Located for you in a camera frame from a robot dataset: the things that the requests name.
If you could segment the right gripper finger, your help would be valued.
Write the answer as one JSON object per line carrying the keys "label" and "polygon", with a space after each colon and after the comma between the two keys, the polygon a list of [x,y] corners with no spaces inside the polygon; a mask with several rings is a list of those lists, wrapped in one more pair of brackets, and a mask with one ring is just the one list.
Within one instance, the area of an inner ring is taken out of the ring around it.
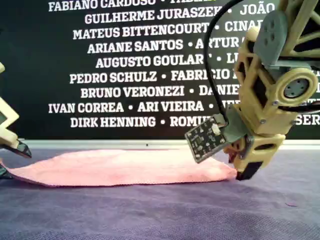
{"label": "right gripper finger", "polygon": [[245,154],[247,152],[247,140],[245,137],[230,143],[224,148],[224,153],[228,154],[228,162],[233,164],[237,171],[243,171],[246,167]]}
{"label": "right gripper finger", "polygon": [[249,180],[266,167],[285,140],[284,135],[247,135],[235,144],[236,179]]}

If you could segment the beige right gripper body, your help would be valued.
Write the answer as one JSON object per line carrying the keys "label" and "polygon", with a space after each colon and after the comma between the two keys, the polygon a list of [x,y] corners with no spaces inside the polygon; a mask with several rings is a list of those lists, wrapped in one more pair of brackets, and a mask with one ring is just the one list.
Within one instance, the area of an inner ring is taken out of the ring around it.
{"label": "beige right gripper body", "polygon": [[238,49],[235,75],[240,83],[237,108],[250,131],[257,136],[286,135],[297,115],[311,111],[304,102],[315,93],[318,78],[307,62],[277,59],[267,62],[275,39],[260,39],[252,27]]}

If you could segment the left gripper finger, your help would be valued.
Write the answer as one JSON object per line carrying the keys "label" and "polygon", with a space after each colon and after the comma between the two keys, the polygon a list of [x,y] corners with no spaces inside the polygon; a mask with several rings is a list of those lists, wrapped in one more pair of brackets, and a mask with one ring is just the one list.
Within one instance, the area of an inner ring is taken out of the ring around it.
{"label": "left gripper finger", "polygon": [[8,172],[8,170],[0,163],[0,179],[1,180],[12,180],[13,176]]}
{"label": "left gripper finger", "polygon": [[0,147],[24,158],[32,158],[29,147],[19,140],[16,133],[8,129],[18,118],[16,111],[0,98]]}

